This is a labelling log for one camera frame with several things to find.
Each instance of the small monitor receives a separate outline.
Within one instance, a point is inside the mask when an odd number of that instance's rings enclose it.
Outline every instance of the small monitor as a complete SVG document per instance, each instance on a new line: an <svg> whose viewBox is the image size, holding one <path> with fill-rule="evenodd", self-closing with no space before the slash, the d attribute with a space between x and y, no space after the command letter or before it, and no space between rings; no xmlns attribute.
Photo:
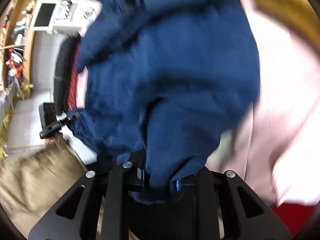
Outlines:
<svg viewBox="0 0 320 240"><path fill-rule="evenodd" d="M30 30L51 31L60 8L60 3L58 1L47 0L40 1L39 3L31 21Z"/></svg>

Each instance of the pink fabric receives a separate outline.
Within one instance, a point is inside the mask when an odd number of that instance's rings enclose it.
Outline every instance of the pink fabric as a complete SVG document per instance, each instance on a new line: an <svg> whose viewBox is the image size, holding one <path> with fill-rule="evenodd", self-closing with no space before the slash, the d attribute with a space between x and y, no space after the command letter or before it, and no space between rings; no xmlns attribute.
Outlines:
<svg viewBox="0 0 320 240"><path fill-rule="evenodd" d="M258 11L252 0L241 1L260 54L260 99L234 133L231 158L226 163L209 158L206 166L234 170L260 197L277 201L272 178L277 158L288 151L303 158L307 153L295 147L299 133L308 122L320 129L320 115L314 114L320 106L320 60L303 39ZM304 143L320 154L318 140L304 138Z"/></svg>
<svg viewBox="0 0 320 240"><path fill-rule="evenodd" d="M320 201L320 103L277 159L272 178L277 204L316 205Z"/></svg>
<svg viewBox="0 0 320 240"><path fill-rule="evenodd" d="M84 67L83 71L78 74L78 79L77 79L77 95L76 95L77 108L84 108L85 94L87 92L87 83L88 83L88 69L87 67Z"/></svg>

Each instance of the khaki cloth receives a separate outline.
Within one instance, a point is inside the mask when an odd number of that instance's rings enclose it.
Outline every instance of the khaki cloth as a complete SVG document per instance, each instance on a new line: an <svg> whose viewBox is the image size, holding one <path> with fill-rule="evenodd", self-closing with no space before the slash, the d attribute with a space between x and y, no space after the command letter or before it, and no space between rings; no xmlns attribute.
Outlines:
<svg viewBox="0 0 320 240"><path fill-rule="evenodd" d="M65 140L55 138L32 157L8 157L0 162L0 203L13 224L28 238L33 226L86 171ZM129 232L129 240L139 239Z"/></svg>

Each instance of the red fabric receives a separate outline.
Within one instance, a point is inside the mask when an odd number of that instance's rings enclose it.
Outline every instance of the red fabric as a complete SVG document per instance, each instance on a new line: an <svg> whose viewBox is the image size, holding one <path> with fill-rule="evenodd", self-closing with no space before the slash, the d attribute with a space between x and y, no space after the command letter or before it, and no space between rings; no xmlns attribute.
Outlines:
<svg viewBox="0 0 320 240"><path fill-rule="evenodd" d="M78 62L78 54L79 54L80 43L78 42L76 46L75 58L73 60L73 65L71 69L70 82L69 82L69 92L67 104L70 110L77 108L76 105L76 94L77 94L77 62Z"/></svg>
<svg viewBox="0 0 320 240"><path fill-rule="evenodd" d="M298 204L282 204L272 206L272 211L287 226L291 236L295 237L308 222L317 206L301 206Z"/></svg>

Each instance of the red striped cloth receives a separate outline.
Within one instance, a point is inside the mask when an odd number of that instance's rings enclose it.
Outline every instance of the red striped cloth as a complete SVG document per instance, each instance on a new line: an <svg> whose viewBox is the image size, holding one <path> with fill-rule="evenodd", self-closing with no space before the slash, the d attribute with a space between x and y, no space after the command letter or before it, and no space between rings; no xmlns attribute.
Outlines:
<svg viewBox="0 0 320 240"><path fill-rule="evenodd" d="M80 48L80 43L78 42L78 44L76 46L75 58L73 60L73 65L72 65L71 75L70 75L70 82L69 82L69 92L68 92L67 104L68 104L68 108L70 110L77 108L76 95L77 95L78 72L77 72L76 66L77 66L77 62L78 62L79 48Z"/></svg>

